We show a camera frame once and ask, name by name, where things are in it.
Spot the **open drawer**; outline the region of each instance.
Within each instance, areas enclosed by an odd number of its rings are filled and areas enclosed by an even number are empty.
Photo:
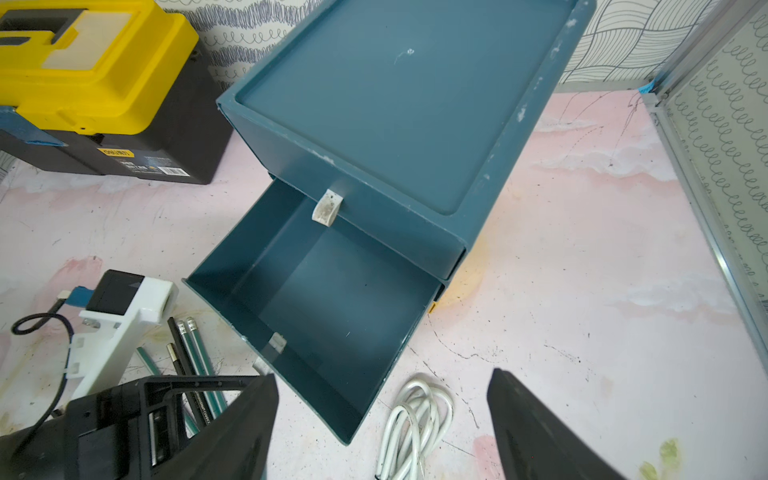
[[[275,180],[184,282],[349,444],[442,284],[315,205]]]

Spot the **metal frame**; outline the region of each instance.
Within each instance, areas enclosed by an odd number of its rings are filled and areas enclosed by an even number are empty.
[[[654,92],[673,97],[768,0],[720,0],[656,76]]]
[[[752,288],[739,255],[720,221],[717,209],[704,189],[699,174],[667,113],[667,100],[676,95],[767,2],[768,0],[721,0],[694,34],[684,41],[664,64],[656,77],[652,93],[642,96],[766,372],[766,307]]]
[[[643,94],[643,101],[650,119],[656,126],[661,143],[667,151],[672,162],[680,185],[688,197],[691,208],[694,210],[704,238],[712,250],[712,254],[723,272],[723,277],[728,285],[733,301],[741,314],[747,332],[752,337],[752,342],[763,363],[763,368],[768,372],[768,316],[760,298],[752,288],[749,277],[742,268],[739,255],[733,248],[730,239],[720,222],[712,200],[707,195],[704,185],[699,179],[694,164],[690,161],[683,146],[680,136],[675,130],[672,120],[667,115],[666,101],[659,105],[657,96]]]

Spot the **white 3d printed part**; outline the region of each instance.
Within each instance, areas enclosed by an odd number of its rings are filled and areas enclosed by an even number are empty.
[[[339,213],[342,200],[344,199],[341,195],[331,190],[326,190],[326,194],[317,202],[315,210],[312,212],[312,220],[330,227],[336,219],[336,214]]]

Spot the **sticker on toolbox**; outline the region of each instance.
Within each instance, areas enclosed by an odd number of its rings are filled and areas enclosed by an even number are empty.
[[[134,152],[130,150],[123,150],[122,148],[98,148],[97,150],[99,150],[104,155],[109,155],[110,157],[134,157]]]
[[[111,150],[107,148],[99,148],[99,150]],[[189,177],[190,175],[185,169],[179,167],[175,161],[169,157],[162,157],[160,155],[165,154],[163,151],[140,151],[134,150],[131,152],[130,159],[128,157],[115,158],[120,162],[123,167],[134,172],[135,174],[155,174],[159,176],[170,175],[172,177]]]

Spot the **patterned wallpaper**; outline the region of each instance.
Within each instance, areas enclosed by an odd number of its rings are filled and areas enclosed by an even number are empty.
[[[243,76],[322,0],[156,0],[200,33],[223,86]],[[652,77],[718,0],[598,0],[561,81]]]

